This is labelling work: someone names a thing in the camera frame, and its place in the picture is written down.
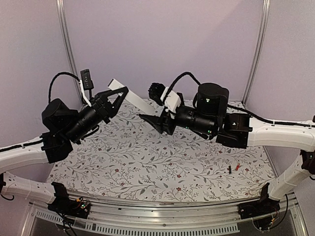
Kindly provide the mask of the white remote control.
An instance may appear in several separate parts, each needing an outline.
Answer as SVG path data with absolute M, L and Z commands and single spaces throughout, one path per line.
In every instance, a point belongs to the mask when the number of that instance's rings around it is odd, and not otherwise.
M 112 79 L 108 85 L 108 88 L 111 90 L 116 90 L 123 87 L 125 86 L 116 79 Z M 130 89 L 128 89 L 128 93 L 126 94 L 125 100 L 128 101 L 130 104 L 134 105 L 139 110 L 141 110 L 143 114 L 154 115 L 155 113 L 154 107 L 148 104 L 144 99 L 142 99 L 136 93 L 132 92 Z

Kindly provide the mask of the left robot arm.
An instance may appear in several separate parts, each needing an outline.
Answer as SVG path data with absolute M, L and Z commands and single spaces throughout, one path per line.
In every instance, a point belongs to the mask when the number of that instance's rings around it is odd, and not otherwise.
M 68 108 L 59 98 L 49 102 L 41 115 L 48 132 L 24 144 L 0 150 L 1 195 L 20 195 L 49 205 L 54 203 L 62 213 L 70 213 L 73 202 L 68 199 L 63 184 L 46 184 L 16 177 L 10 170 L 66 159 L 73 151 L 73 144 L 80 144 L 81 139 L 100 122 L 110 122 L 127 93 L 127 87 L 100 92 L 92 98 L 91 105 L 80 112 Z

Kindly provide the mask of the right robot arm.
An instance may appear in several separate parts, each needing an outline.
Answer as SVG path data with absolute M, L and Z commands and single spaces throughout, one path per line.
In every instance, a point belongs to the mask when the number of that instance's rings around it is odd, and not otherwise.
M 192 107 L 186 106 L 182 94 L 172 89 L 153 83 L 149 97 L 164 109 L 160 116 L 140 115 L 160 134 L 172 135 L 176 127 L 182 127 L 230 148 L 274 146 L 300 150 L 293 164 L 262 188 L 260 200 L 254 204 L 258 214 L 265 214 L 274 201 L 315 173 L 314 121 L 267 120 L 241 108 L 228 113 L 229 91 L 213 83 L 198 86 Z

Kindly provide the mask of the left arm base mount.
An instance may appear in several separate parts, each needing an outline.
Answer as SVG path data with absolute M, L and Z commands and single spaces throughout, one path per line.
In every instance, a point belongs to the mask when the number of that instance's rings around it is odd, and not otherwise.
M 91 209 L 91 202 L 88 199 L 79 197 L 76 200 L 69 198 L 65 186 L 61 183 L 52 182 L 55 199 L 48 204 L 48 209 L 59 214 L 87 219 Z

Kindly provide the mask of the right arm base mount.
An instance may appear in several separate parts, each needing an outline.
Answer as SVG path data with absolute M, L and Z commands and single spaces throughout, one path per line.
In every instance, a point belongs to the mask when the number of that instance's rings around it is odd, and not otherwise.
M 256 201 L 238 204 L 238 214 L 241 219 L 248 219 L 262 216 L 265 214 L 275 213 L 275 216 L 268 216 L 266 219 L 256 219 L 253 225 L 259 231 L 269 231 L 279 226 L 285 219 L 288 211 L 288 196 L 286 198 L 286 208 L 281 220 L 275 224 L 280 215 L 280 200 L 272 200 L 268 194 L 270 183 L 265 184 L 260 192 L 260 198 Z

